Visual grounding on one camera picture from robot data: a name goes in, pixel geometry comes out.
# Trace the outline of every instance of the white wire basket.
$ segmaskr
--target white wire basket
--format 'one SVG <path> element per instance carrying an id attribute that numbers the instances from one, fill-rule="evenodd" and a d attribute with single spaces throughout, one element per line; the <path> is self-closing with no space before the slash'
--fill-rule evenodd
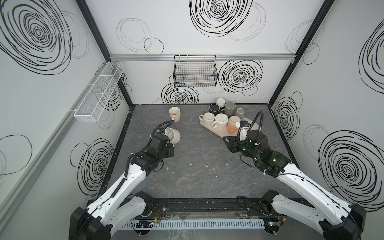
<path id="1" fill-rule="evenodd" d="M 122 62 L 108 62 L 74 113 L 79 122 L 97 122 L 124 71 Z"/>

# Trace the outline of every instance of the table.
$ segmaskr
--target table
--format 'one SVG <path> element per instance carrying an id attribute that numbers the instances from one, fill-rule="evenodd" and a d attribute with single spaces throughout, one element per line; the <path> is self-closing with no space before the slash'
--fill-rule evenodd
<path id="1" fill-rule="evenodd" d="M 124 172 L 129 155 L 147 144 L 153 129 L 170 119 L 168 110 L 173 106 L 136 105 L 108 186 Z M 279 180 L 242 163 L 240 153 L 231 153 L 220 137 L 201 126 L 199 115 L 208 111 L 208 105 L 176 106 L 181 109 L 181 120 L 171 127 L 180 132 L 181 140 L 174 145 L 175 156 L 165 158 L 163 169 L 150 173 L 133 194 L 142 190 L 154 198 L 234 198 L 261 197 L 272 189 L 286 197 L 301 197 Z M 237 107 L 243 108 L 249 119 L 262 109 L 262 132 L 271 149 L 289 157 L 267 105 Z"/>

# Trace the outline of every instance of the orange mug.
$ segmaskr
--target orange mug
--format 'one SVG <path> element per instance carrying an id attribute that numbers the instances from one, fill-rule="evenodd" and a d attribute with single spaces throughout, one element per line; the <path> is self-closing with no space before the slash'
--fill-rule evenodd
<path id="1" fill-rule="evenodd" d="M 236 127 L 236 122 L 240 122 L 241 119 L 238 116 L 231 116 L 228 119 L 227 129 L 230 134 L 237 132 L 239 129 Z"/>

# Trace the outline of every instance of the pink mug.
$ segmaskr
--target pink mug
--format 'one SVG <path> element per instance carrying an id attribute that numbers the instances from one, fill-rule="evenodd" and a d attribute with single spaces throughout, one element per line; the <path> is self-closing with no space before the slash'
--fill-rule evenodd
<path id="1" fill-rule="evenodd" d="M 180 110 L 180 108 L 178 108 L 178 107 L 171 107 L 169 109 L 169 116 L 170 116 L 171 120 L 174 120 L 175 122 L 180 121 L 180 117 L 181 117 L 181 110 Z"/>

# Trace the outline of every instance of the tray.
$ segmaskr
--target tray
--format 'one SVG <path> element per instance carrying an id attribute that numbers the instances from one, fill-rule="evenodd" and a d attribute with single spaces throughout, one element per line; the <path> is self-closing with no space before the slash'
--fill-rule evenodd
<path id="1" fill-rule="evenodd" d="M 249 124 L 252 123 L 252 120 L 250 120 L 249 118 L 244 118 L 245 121 L 248 121 Z M 213 132 L 214 134 L 216 134 L 217 136 L 223 138 L 223 137 L 229 137 L 229 136 L 233 136 L 233 137 L 236 137 L 237 136 L 237 131 L 230 134 L 228 129 L 225 128 L 225 129 L 218 129 L 218 128 L 213 128 L 212 126 L 205 126 L 203 125 L 203 121 L 200 120 L 200 124 L 205 127 L 206 129 L 210 130 L 211 132 Z M 258 130 L 259 129 L 259 125 L 257 123 L 255 123 L 252 127 L 251 130 Z"/>

